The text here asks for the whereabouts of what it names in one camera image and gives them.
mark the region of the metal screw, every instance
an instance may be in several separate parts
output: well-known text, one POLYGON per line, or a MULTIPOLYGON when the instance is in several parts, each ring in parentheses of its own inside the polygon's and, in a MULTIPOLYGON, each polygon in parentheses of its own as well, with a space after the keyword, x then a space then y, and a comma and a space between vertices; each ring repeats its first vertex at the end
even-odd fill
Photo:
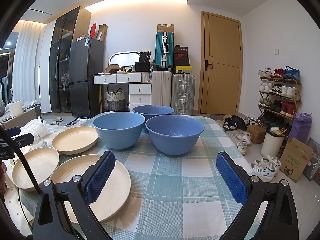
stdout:
POLYGON ((285 179, 282 179, 282 180, 281 180, 281 184, 282 184, 283 186, 287 186, 287 185, 288 185, 288 182, 287 182, 285 179))
POLYGON ((81 179, 81 176, 80 175, 76 175, 76 176, 74 176, 73 178, 72 178, 72 180, 74 181, 74 182, 77 182, 77 181, 79 181, 81 179))
POLYGON ((48 186, 48 185, 50 185, 50 183, 51 183, 51 181, 50 181, 49 179, 47 179, 47 180, 43 183, 43 185, 48 186))
POLYGON ((258 176, 252 176, 252 177, 251 177, 251 180, 252 180, 253 182, 258 182, 260 179, 259 179, 258 176))

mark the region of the blue sneaker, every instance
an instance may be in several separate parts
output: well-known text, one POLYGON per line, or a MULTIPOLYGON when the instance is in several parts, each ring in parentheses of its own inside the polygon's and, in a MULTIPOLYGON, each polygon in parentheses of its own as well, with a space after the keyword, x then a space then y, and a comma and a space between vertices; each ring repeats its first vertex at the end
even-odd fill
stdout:
POLYGON ((289 79, 295 79, 300 83, 300 70, 293 68, 290 73, 288 73, 289 79))
POLYGON ((292 71, 292 68, 289 66, 285 67, 284 74, 282 74, 283 78, 288 78, 288 74, 292 71))

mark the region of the wooden door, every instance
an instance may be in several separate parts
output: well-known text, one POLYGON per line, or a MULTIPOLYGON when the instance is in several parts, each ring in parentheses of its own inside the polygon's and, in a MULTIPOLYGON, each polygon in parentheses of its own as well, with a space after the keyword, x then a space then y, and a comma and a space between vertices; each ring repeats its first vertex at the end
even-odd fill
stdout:
POLYGON ((239 21, 204 13, 203 23, 204 60, 200 113, 235 114, 242 75, 239 21))

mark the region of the white curtain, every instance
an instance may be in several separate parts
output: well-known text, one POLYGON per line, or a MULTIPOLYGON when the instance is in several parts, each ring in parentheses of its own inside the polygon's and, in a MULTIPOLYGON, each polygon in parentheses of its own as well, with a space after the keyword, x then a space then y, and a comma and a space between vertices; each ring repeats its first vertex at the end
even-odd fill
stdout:
POLYGON ((35 78, 37 50, 45 24, 23 21, 17 40, 12 69, 13 101, 37 99, 38 80, 35 78))

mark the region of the slipper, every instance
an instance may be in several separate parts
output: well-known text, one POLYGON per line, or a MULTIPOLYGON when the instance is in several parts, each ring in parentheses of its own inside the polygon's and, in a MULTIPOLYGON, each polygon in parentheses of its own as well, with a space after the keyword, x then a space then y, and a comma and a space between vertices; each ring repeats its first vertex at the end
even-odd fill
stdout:
POLYGON ((62 122, 63 121, 63 118, 57 116, 55 119, 53 119, 54 121, 56 122, 62 122))

